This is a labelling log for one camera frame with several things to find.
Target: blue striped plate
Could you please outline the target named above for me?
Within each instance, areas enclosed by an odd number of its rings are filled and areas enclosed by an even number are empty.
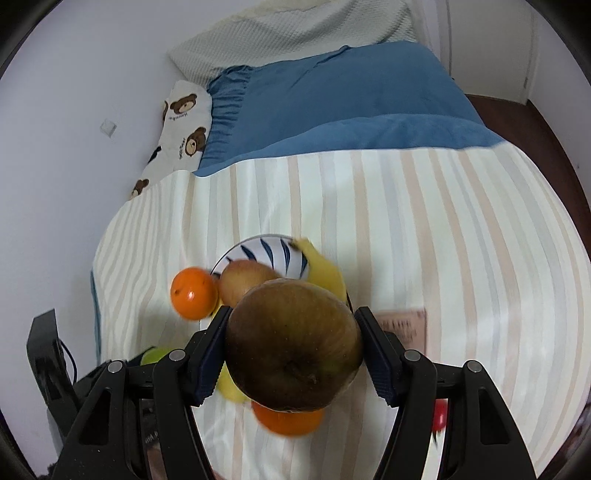
[[[257,235],[232,247],[213,267],[221,275],[233,260],[255,260],[271,267],[284,278],[307,280],[310,267],[306,256],[293,248],[292,238],[285,235]]]

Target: pear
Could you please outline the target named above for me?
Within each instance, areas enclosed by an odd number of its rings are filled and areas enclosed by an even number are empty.
[[[234,260],[224,268],[218,289],[224,305],[232,308],[251,288],[268,280],[280,278],[270,267],[254,260]]]
[[[242,297],[228,319],[225,349],[236,386],[277,411],[325,408],[353,381],[363,356],[347,305],[289,279],[267,281]]]

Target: paper card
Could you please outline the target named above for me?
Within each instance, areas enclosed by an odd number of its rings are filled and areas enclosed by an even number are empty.
[[[427,311],[425,309],[384,310],[374,313],[382,330],[395,333],[406,349],[425,354]]]

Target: white pillow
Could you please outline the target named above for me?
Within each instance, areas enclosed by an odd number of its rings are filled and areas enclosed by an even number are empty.
[[[199,168],[212,127],[212,97],[203,87],[179,80],[164,102],[163,120],[158,147],[131,192],[131,198],[176,170]]]
[[[260,67],[386,41],[423,41],[415,0],[268,0],[216,23],[168,52],[207,86],[234,65]]]

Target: brown apple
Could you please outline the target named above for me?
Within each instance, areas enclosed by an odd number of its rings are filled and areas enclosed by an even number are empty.
[[[314,411],[353,381],[362,340],[353,314],[329,291],[299,280],[250,290],[228,319],[226,364],[249,398],[277,411]]]

